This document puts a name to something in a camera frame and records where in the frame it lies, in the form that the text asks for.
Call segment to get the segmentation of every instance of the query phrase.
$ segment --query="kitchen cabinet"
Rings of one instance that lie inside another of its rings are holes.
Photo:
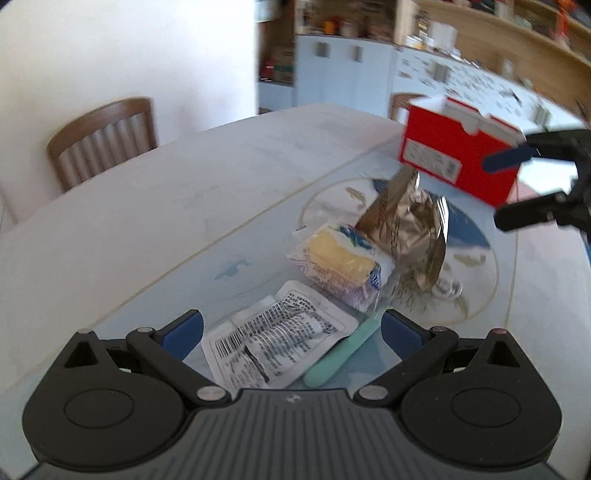
[[[387,116],[395,53],[389,44],[299,35],[295,104],[334,103]]]
[[[356,85],[353,108],[388,116],[396,50],[392,45],[356,40]]]

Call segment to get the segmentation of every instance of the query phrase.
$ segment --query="chair backrest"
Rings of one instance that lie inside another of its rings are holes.
[[[158,147],[151,102],[128,98],[93,110],[62,128],[47,154],[64,191]]]
[[[390,113],[388,115],[390,120],[396,120],[396,114],[399,108],[408,109],[408,103],[415,99],[425,97],[421,93],[394,93],[390,97]]]

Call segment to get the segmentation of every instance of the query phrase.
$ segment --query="red cardboard box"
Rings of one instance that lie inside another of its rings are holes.
[[[519,168],[489,174],[482,160],[524,140],[517,127],[484,117],[465,103],[422,98],[411,102],[400,161],[497,207],[505,203]]]

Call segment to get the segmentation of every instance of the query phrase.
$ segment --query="blue gripper pad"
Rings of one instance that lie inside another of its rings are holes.
[[[406,360],[430,339],[430,334],[402,313],[386,310],[382,316],[382,338],[396,355]]]
[[[189,310],[154,334],[156,340],[173,357],[183,360],[203,338],[203,316]]]
[[[521,144],[517,148],[489,155],[482,161],[482,169],[487,173],[495,173],[518,167],[532,157],[538,157],[537,149],[530,147],[527,143]]]

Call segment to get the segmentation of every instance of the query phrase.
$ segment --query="plastic packet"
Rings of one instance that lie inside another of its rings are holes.
[[[345,223],[324,225],[288,258],[306,277],[360,312],[367,312],[394,269],[392,258]]]

